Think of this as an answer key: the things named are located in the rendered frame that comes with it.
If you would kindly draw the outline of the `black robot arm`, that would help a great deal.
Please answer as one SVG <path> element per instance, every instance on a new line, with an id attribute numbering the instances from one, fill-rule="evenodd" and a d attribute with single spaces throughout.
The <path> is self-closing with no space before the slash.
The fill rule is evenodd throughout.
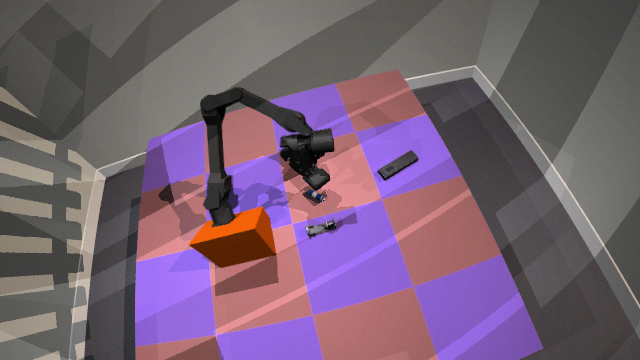
<path id="1" fill-rule="evenodd" d="M 325 152 L 334 152 L 331 128 L 313 130 L 306 123 L 301 112 L 279 107 L 241 87 L 234 87 L 217 95 L 204 96 L 200 106 L 203 120 L 207 124 L 210 174 L 206 187 L 207 197 L 203 206 L 209 210 L 213 222 L 212 228 L 229 224 L 236 218 L 232 206 L 226 201 L 233 186 L 232 175 L 227 175 L 224 169 L 222 124 L 226 107 L 237 102 L 271 117 L 289 133 L 299 132 L 300 134 L 290 134 L 280 138 L 279 147 L 288 147 L 293 158 L 306 157 L 310 149 L 313 152 L 311 158 L 315 165 Z"/>

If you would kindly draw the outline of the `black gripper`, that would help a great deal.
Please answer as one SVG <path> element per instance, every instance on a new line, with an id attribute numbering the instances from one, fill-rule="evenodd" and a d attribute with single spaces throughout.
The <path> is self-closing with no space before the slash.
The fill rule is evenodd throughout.
<path id="1" fill-rule="evenodd" d="M 313 152 L 310 149 L 308 155 L 302 159 L 293 158 L 290 155 L 288 147 L 281 149 L 279 154 L 284 161 L 287 161 L 287 158 L 290 157 L 290 159 L 288 159 L 290 161 L 289 166 L 303 176 L 302 179 L 308 183 L 314 191 L 318 191 L 330 181 L 330 175 L 323 168 L 319 169 L 317 166 L 313 166 L 311 158 Z"/>

